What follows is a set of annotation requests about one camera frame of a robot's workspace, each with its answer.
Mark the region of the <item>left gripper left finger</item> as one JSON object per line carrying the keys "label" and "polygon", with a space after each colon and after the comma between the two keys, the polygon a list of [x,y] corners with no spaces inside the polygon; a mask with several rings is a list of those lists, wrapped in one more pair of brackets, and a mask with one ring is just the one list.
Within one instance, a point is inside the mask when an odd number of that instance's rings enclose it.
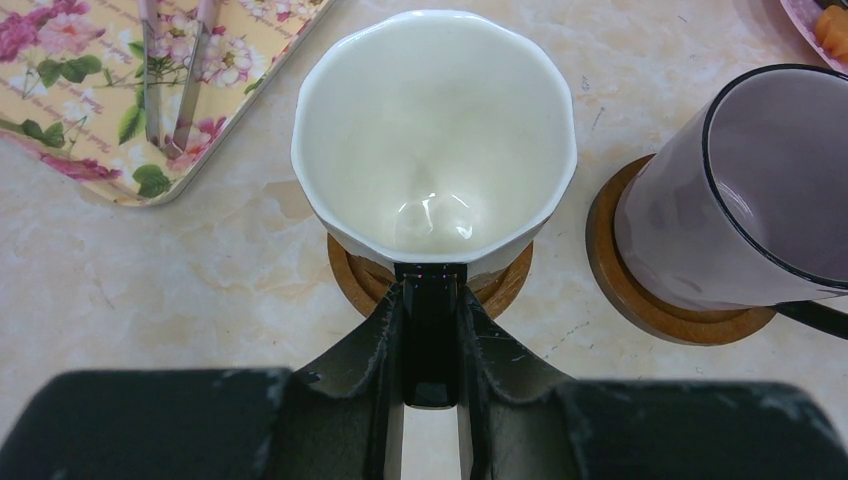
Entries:
{"label": "left gripper left finger", "polygon": [[5,479],[397,479],[402,294],[299,370],[77,370],[1,448]]}

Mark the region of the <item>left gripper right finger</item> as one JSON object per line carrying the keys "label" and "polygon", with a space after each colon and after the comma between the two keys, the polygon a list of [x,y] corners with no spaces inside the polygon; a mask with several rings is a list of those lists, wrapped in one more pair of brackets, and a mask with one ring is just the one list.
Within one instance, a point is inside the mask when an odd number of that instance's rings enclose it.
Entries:
{"label": "left gripper right finger", "polygon": [[465,479],[843,479],[823,410],[779,382],[576,380],[456,300]]}

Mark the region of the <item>brown round coaster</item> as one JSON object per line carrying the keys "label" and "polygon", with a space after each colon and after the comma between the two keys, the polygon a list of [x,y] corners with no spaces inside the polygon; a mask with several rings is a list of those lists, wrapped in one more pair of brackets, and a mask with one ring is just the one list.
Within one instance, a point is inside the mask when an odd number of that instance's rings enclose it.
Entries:
{"label": "brown round coaster", "polygon": [[726,345],[766,326],[768,308],[691,311],[670,305],[645,290],[626,268],[614,237],[614,214],[627,184],[650,161],[645,155],[621,168],[600,189],[590,207],[585,242],[594,278],[607,300],[646,333],[682,345]]}
{"label": "brown round coaster", "polygon": [[[333,276],[351,305],[368,317],[395,281],[394,272],[377,263],[351,255],[327,234],[327,252]],[[533,244],[528,245],[507,268],[468,281],[491,319],[503,314],[523,287],[531,267]]]}

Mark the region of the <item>black mug white inside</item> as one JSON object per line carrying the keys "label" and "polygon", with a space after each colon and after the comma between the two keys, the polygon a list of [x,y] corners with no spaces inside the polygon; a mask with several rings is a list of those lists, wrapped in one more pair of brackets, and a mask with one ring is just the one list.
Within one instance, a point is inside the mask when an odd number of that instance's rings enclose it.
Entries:
{"label": "black mug white inside", "polygon": [[530,245],[577,159],[563,75],[476,14],[394,15],[306,76],[291,163],[328,234],[400,286],[406,404],[457,403],[459,297]]}

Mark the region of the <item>grey mug black handle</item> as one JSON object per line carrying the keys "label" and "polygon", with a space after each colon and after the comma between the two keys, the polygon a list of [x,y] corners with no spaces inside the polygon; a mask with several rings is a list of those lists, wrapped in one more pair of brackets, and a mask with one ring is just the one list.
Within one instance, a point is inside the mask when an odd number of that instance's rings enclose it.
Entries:
{"label": "grey mug black handle", "polygon": [[694,313],[762,307],[837,338],[847,316],[847,78],[745,72],[629,180],[613,232],[628,273]]}

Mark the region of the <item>floral rectangular tray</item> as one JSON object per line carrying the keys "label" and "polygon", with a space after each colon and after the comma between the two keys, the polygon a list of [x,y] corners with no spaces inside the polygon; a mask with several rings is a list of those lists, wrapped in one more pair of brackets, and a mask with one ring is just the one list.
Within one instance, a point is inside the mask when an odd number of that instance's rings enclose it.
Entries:
{"label": "floral rectangular tray", "polygon": [[[156,1],[153,66],[162,139],[172,131],[197,1]],[[125,206],[176,197],[266,80],[329,11],[327,1],[220,1],[187,150],[168,159],[145,138],[137,1],[5,1],[1,136]]]}

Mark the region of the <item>pink silicone tongs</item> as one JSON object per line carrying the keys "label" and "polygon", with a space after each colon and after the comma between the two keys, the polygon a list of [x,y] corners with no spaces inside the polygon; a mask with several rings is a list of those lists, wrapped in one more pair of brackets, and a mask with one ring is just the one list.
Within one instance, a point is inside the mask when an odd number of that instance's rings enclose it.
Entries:
{"label": "pink silicone tongs", "polygon": [[137,1],[140,25],[142,28],[142,107],[146,112],[145,138],[158,147],[168,159],[176,159],[187,150],[193,125],[198,98],[201,89],[203,64],[207,45],[211,40],[215,21],[220,10],[220,1],[198,1],[195,8],[196,25],[193,43],[190,45],[186,61],[181,62],[184,72],[181,77],[171,81],[181,87],[178,111],[172,131],[168,138],[162,139],[161,118],[159,113],[160,93],[153,66],[154,48],[158,34],[158,7],[156,1]]}

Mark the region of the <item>orange flower-shaped cookie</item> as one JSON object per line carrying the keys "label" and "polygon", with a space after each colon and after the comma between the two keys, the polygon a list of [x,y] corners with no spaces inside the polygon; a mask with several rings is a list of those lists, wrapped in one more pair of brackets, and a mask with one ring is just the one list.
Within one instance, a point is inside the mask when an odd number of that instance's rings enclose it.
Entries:
{"label": "orange flower-shaped cookie", "polygon": [[819,45],[832,57],[847,62],[847,2],[817,1],[822,9],[814,25]]}

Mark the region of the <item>pink three-tier cake stand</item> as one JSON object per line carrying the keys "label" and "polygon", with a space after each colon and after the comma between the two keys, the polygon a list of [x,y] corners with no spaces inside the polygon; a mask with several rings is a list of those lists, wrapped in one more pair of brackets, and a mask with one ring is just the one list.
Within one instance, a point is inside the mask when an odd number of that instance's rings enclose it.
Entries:
{"label": "pink three-tier cake stand", "polygon": [[831,5],[846,7],[846,1],[815,1],[815,0],[780,0],[781,7],[796,30],[816,52],[816,54],[833,70],[847,74],[847,63],[832,58],[815,38],[814,27],[820,14]]}

